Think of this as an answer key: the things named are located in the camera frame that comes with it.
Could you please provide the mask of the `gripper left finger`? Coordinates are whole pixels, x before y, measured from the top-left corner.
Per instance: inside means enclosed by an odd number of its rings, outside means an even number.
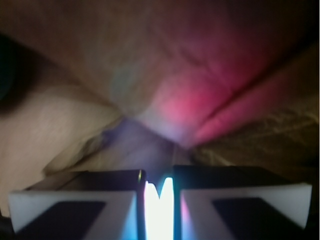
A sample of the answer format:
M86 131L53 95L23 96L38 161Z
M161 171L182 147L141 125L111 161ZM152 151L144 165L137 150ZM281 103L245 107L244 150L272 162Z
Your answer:
M63 172L8 196L19 240L144 240L142 169Z

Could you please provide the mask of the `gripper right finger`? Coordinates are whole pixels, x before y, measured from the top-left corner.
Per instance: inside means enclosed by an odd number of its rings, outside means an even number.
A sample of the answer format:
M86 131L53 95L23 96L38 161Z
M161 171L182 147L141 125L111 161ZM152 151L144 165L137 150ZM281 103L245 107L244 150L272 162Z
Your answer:
M173 167L176 240L302 240L312 186L252 166Z

